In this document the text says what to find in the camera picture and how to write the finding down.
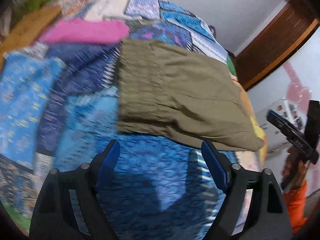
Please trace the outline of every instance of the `person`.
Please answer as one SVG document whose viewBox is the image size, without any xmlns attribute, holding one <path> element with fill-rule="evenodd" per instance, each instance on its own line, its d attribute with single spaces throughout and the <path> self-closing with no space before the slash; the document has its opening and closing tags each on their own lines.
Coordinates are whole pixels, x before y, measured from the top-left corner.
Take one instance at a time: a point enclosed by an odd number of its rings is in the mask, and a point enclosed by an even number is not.
<svg viewBox="0 0 320 240">
<path fill-rule="evenodd" d="M 288 149 L 289 155 L 282 170 L 282 177 L 286 177 L 290 174 L 290 170 L 295 163 L 295 158 L 297 157 L 298 151 L 299 150 L 295 147 L 290 147 Z M 297 233 L 306 221 L 306 218 L 303 217 L 303 213 L 306 204 L 306 174 L 308 168 L 309 163 L 304 164 L 302 161 L 298 163 L 298 172 L 292 180 L 291 190 L 283 194 L 284 201 L 288 207 L 293 234 Z"/>
</svg>

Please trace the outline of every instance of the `bed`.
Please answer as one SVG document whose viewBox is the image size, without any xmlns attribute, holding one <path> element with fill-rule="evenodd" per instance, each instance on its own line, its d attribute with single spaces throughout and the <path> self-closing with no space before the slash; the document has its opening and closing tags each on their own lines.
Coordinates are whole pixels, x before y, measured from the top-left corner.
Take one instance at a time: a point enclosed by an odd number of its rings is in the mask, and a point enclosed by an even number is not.
<svg viewBox="0 0 320 240">
<path fill-rule="evenodd" d="M 256 135 L 266 142 L 249 98 L 237 82 L 228 53 L 199 17 L 167 0 L 55 0 L 48 6 L 52 5 L 62 6 L 58 21 L 77 17 L 86 20 L 121 19 L 129 26 L 131 38 L 157 39 L 224 62 L 230 78 L 241 89 L 241 99 Z M 62 62 L 52 62 L 51 66 L 55 66 L 72 61 L 79 53 L 88 52 L 88 46 L 83 44 L 47 46 L 41 43 L 41 37 L 38 41 L 31 47 L 7 53 L 4 67 L 19 62 L 21 54 L 42 59 L 57 56 Z M 2 100 L 10 97 L 17 103 L 15 108 L 9 109 L 10 112 L 7 109 L 1 114 L 19 119 L 19 123 L 12 121 L 12 126 L 18 127 L 16 130 L 6 125 L 0 128 L 0 197 L 7 212 L 28 233 L 38 192 L 50 168 L 60 171 L 75 169 L 81 163 L 90 162 L 111 139 L 117 139 L 121 155 L 114 178 L 98 192 L 97 197 L 119 238 L 177 239 L 183 236 L 202 239 L 222 205 L 224 194 L 216 188 L 200 150 L 161 136 L 117 133 L 116 57 L 119 47 L 100 46 L 95 48 L 97 50 L 100 50 L 98 63 L 95 61 L 92 65 L 90 57 L 94 55 L 91 53 L 87 61 L 84 60 L 88 71 L 81 74 L 82 79 L 70 82 L 78 82 L 80 87 L 83 77 L 90 73 L 90 67 L 92 70 L 92 66 L 104 65 L 108 69 L 103 89 L 70 89 L 61 103 L 63 107 L 56 109 L 57 116 L 63 116 L 60 120 L 62 129 L 57 130 L 52 124 L 41 121 L 47 96 L 35 104 L 32 101 L 34 94 L 21 92 L 10 95 L 8 90 L 1 88 Z M 52 76 L 52 71 L 53 67 L 47 75 Z M 17 79 L 13 84 L 18 83 L 19 75 L 15 73 L 12 77 Z M 46 86 L 36 80 L 32 82 L 42 88 Z M 61 83 L 60 86 L 65 91 L 68 84 Z M 48 87 L 49 95 L 55 92 L 54 88 L 50 90 Z M 18 118 L 28 111 L 28 120 Z M 39 118 L 31 119 L 31 115 L 38 111 Z M 53 139 L 52 134 L 56 132 L 59 134 Z M 259 154 L 249 151 L 223 153 L 232 163 L 238 162 L 246 169 L 258 171 L 264 161 L 266 147 L 259 150 Z M 75 193 L 70 191 L 70 197 L 79 229 L 88 234 Z M 238 224 L 244 222 L 249 202 L 250 192 L 246 195 Z"/>
</svg>

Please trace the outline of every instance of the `clothing pile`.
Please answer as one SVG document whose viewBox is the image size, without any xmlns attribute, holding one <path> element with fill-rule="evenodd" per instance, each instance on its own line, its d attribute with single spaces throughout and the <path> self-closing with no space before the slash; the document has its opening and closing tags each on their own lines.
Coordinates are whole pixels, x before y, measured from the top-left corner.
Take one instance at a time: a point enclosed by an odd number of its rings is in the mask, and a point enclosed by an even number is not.
<svg viewBox="0 0 320 240">
<path fill-rule="evenodd" d="M 0 194 L 28 219 L 53 166 L 75 169 L 111 139 L 121 155 L 98 199 L 121 239 L 205 235 L 224 195 L 203 140 L 259 168 L 242 151 L 265 136 L 228 53 L 167 0 L 55 0 L 13 28 L 0 56 Z"/>
</svg>

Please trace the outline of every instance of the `green fabric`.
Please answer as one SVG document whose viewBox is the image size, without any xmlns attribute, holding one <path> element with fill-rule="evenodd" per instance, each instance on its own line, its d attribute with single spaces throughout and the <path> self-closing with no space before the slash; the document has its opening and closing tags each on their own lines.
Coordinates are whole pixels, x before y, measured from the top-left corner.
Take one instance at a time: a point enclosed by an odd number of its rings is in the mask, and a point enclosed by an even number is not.
<svg viewBox="0 0 320 240">
<path fill-rule="evenodd" d="M 229 69 L 230 73 L 234 76 L 237 76 L 235 65 L 233 65 L 233 62 L 232 62 L 231 58 L 229 57 L 229 55 L 227 57 L 227 65 L 228 65 L 228 69 Z"/>
<path fill-rule="evenodd" d="M 223 62 L 161 41 L 131 39 L 123 41 L 120 62 L 119 131 L 197 148 L 210 139 L 222 151 L 263 147 Z"/>
<path fill-rule="evenodd" d="M 31 224 L 31 219 L 27 219 L 25 217 L 23 217 L 21 214 L 19 214 L 18 212 L 16 212 L 12 206 L 10 206 L 6 201 L 1 201 L 5 210 L 7 211 L 7 213 L 9 214 L 9 216 L 11 217 L 11 219 L 16 223 L 19 224 L 20 226 L 22 226 L 25 230 L 29 231 L 30 229 L 30 224 Z"/>
</svg>

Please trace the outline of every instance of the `patchwork blanket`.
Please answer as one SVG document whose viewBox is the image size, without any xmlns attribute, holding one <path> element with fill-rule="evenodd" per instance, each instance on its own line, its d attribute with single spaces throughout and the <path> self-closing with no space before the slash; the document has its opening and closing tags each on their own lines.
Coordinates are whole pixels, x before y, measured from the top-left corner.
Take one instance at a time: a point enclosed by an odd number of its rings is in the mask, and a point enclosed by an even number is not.
<svg viewBox="0 0 320 240">
<path fill-rule="evenodd" d="M 216 58 L 226 64 L 237 84 L 232 61 L 208 25 L 167 0 L 55 3 L 63 6 L 61 20 L 122 19 L 132 38 L 156 39 Z M 224 195 L 216 188 L 199 149 L 161 136 L 116 131 L 119 46 L 36 44 L 7 54 L 0 83 L 4 106 L 0 110 L 1 200 L 13 207 L 10 215 L 17 223 L 23 221 L 28 230 L 50 168 L 75 169 L 117 139 L 120 158 L 114 177 L 98 192 L 98 200 L 118 236 L 123 240 L 202 239 Z M 242 93 L 255 126 L 250 102 Z M 257 127 L 255 132 L 264 138 Z M 252 152 L 223 153 L 246 169 L 259 169 Z M 71 192 L 70 196 L 78 226 L 88 233 L 76 197 Z M 239 223 L 249 200 L 250 193 Z"/>
</svg>

